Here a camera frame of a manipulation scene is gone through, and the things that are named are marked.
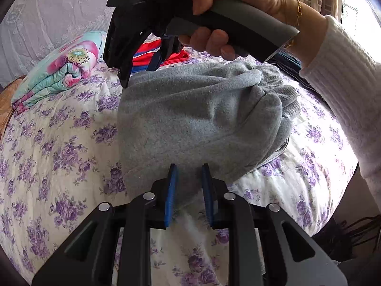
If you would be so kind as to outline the person's right hand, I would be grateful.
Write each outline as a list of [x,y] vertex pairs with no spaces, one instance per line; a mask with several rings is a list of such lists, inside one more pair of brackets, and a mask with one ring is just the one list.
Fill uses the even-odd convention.
[[[297,0],[241,0],[271,15],[282,23],[296,27],[300,33],[294,38],[288,51],[297,57],[303,67],[308,66],[317,55],[327,31],[327,18],[310,6]],[[200,15],[212,7],[214,0],[193,0],[193,13]],[[220,29],[210,31],[198,28],[193,35],[182,35],[180,43],[199,52],[232,61],[238,57],[229,44],[228,34]]]

